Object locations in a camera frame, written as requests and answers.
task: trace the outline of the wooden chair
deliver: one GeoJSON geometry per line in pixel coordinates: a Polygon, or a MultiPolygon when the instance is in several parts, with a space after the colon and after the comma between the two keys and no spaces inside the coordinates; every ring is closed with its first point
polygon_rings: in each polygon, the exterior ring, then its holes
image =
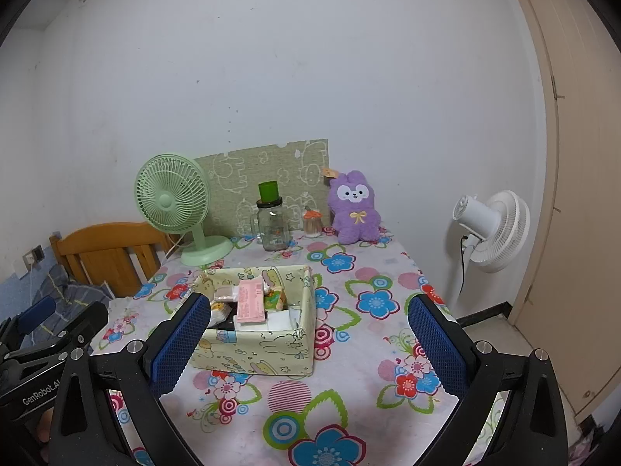
{"type": "Polygon", "coordinates": [[[154,245],[164,252],[173,247],[164,233],[147,222],[96,224],[62,240],[51,236],[50,243],[56,260],[75,280],[95,285],[106,281],[118,297],[133,296],[142,286],[127,249],[136,252],[148,280],[160,268],[154,245]]]}

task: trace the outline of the fan base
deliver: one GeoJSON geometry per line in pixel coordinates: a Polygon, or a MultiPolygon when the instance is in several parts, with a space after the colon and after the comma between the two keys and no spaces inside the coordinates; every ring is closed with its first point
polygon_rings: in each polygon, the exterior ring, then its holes
{"type": "Polygon", "coordinates": [[[194,244],[183,249],[181,252],[181,262],[186,266],[202,266],[211,264],[218,259],[224,258],[233,250],[232,242],[225,236],[205,236],[206,246],[197,249],[194,244]]]}

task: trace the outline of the black cable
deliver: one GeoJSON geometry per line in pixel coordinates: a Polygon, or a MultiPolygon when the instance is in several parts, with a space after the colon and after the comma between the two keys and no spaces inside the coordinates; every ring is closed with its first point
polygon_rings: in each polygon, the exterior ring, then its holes
{"type": "Polygon", "coordinates": [[[464,247],[462,243],[467,240],[468,237],[466,235],[462,236],[460,239],[460,254],[461,254],[461,289],[460,294],[464,290],[464,283],[466,282],[466,269],[464,267],[464,247]]]}

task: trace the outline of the yellow cartoon patterned box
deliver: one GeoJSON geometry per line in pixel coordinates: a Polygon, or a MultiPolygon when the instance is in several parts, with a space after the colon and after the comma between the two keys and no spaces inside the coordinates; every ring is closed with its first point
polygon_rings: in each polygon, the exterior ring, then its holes
{"type": "Polygon", "coordinates": [[[190,359],[192,366],[259,375],[312,373],[316,309],[309,266],[205,270],[193,283],[193,290],[211,299],[219,286],[261,277],[271,285],[283,286],[287,305],[300,308],[299,327],[274,332],[206,329],[190,359]]]}

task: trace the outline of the wooden door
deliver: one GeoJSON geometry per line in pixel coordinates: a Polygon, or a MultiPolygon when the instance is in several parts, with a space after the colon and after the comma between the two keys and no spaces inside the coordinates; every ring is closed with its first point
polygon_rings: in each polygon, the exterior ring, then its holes
{"type": "Polygon", "coordinates": [[[621,54],[586,0],[529,1],[555,83],[558,175],[515,325],[548,351],[580,420],[621,378],[621,54]]]}

